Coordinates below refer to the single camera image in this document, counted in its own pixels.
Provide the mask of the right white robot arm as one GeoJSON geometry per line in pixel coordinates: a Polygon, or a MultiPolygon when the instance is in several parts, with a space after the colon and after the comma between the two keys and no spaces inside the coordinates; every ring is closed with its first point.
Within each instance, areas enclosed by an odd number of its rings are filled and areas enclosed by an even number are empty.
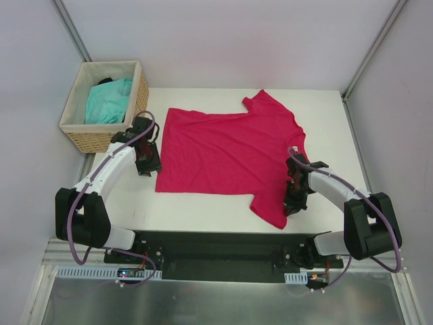
{"type": "Polygon", "coordinates": [[[330,255],[371,259],[392,273],[402,269],[402,236],[390,197],[362,191],[337,176],[324,162],[307,162],[303,154],[286,161],[288,177],[283,200],[287,217],[306,210],[311,194],[320,194],[343,213],[343,230],[312,235],[293,255],[300,267],[313,269],[330,255]]]}

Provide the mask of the wicker basket with liner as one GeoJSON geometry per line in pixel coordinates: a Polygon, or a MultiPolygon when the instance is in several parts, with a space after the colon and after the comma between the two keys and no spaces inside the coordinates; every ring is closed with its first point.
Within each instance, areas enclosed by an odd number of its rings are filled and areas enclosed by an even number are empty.
{"type": "Polygon", "coordinates": [[[147,108],[149,95],[149,87],[139,61],[83,62],[62,113],[60,129],[82,153],[105,152],[112,136],[129,128],[134,117],[147,108]],[[108,77],[115,81],[124,78],[133,80],[123,122],[86,124],[85,106],[90,89],[108,77]]]}

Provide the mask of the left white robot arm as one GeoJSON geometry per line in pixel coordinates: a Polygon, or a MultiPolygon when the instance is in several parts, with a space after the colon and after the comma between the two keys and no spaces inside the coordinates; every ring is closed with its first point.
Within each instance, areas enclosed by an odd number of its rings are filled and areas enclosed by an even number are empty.
{"type": "Polygon", "coordinates": [[[106,208],[110,192],[122,174],[135,167],[139,176],[161,172],[156,145],[160,127],[151,114],[136,116],[131,127],[114,134],[96,167],[74,187],[55,195],[55,235],[70,246],[117,248],[127,263],[138,262],[143,247],[136,232],[112,225],[106,208]]]}

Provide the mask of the pink t shirt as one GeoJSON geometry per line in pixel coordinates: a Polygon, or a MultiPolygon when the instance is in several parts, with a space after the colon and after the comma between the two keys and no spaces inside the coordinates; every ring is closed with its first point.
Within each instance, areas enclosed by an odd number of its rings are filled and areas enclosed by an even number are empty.
{"type": "Polygon", "coordinates": [[[246,111],[235,114],[168,109],[156,191],[251,194],[250,210],[282,230],[288,222],[288,148],[304,153],[306,134],[294,114],[264,90],[242,104],[246,111]]]}

